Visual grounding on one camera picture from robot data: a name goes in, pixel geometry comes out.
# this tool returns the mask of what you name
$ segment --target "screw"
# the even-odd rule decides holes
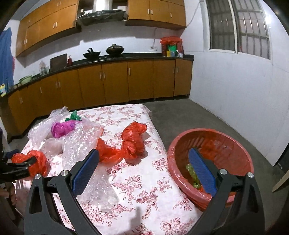
[[[254,177],[254,174],[252,172],[249,172],[247,175],[248,175],[249,178],[253,178]]]
[[[225,169],[220,170],[221,175],[226,175],[228,172]]]
[[[63,171],[61,172],[61,175],[62,175],[62,176],[67,176],[67,175],[68,175],[68,170],[63,170]]]
[[[41,174],[35,175],[35,179],[40,179],[40,178],[41,178]]]

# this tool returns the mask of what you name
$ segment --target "green plastic bag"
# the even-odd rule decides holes
[[[197,174],[195,173],[192,165],[191,164],[186,165],[186,169],[188,170],[191,177],[193,178],[193,181],[194,181],[193,187],[196,189],[200,189],[202,185],[201,185],[200,180],[198,179]]]
[[[80,116],[77,115],[76,110],[72,112],[72,114],[70,115],[70,118],[65,119],[65,121],[69,121],[69,120],[80,121]]]

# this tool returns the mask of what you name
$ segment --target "red bag on counter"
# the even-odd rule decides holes
[[[161,38],[161,44],[163,45],[176,45],[178,43],[183,43],[183,40],[177,36],[163,37]]]
[[[132,122],[121,134],[123,140],[121,149],[110,147],[99,138],[96,147],[99,152],[99,161],[110,166],[120,163],[123,159],[129,164],[136,164],[141,153],[145,151],[141,134],[146,130],[146,124]]]
[[[44,153],[42,153],[41,151],[31,150],[27,153],[27,155],[17,153],[13,155],[11,160],[13,163],[22,163],[33,156],[35,156],[37,160],[36,163],[31,165],[28,169],[30,176],[34,177],[36,174],[40,173],[41,175],[46,177],[48,175],[49,164]]]

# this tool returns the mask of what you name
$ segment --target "blue cloth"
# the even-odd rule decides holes
[[[4,83],[6,91],[14,85],[11,36],[11,28],[3,31],[0,35],[0,85]]]

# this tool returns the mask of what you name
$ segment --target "blue gripper pad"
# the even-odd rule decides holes
[[[75,197],[83,193],[98,163],[99,153],[92,149],[83,161],[78,161],[72,167],[70,186]]]
[[[194,148],[190,149],[189,162],[196,172],[197,177],[205,191],[214,197],[217,193],[216,178],[210,172],[209,168],[206,166],[205,162],[201,159],[199,154],[200,153],[197,152]]]

